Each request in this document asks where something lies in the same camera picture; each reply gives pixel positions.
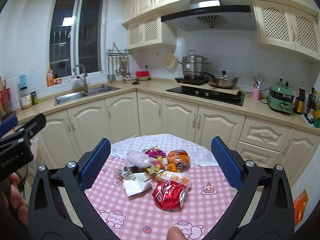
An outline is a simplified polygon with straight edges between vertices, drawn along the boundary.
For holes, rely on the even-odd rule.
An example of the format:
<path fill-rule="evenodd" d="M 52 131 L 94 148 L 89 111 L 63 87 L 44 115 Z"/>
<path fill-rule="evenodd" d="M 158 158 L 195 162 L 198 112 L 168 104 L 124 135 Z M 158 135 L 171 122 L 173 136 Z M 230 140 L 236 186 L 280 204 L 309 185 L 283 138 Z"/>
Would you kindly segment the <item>person's left hand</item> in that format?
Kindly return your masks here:
<path fill-rule="evenodd" d="M 1 191 L 1 201 L 4 203 L 6 208 L 12 207 L 15 210 L 19 221 L 27 227 L 28 208 L 17 187 L 17 184 L 20 182 L 20 178 L 16 173 L 12 173 L 9 176 L 9 182 L 9 195 L 6 196 L 5 193 Z"/>

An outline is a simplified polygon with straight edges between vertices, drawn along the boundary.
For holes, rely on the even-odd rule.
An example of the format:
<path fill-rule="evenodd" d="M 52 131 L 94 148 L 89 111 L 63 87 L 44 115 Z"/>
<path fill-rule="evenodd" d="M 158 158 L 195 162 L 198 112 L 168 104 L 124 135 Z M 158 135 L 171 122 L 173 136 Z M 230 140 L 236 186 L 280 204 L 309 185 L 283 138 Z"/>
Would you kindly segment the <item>person's right hand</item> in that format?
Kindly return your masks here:
<path fill-rule="evenodd" d="M 168 230 L 167 240 L 188 240 L 188 239 L 185 237 L 185 235 L 179 228 L 172 227 Z"/>

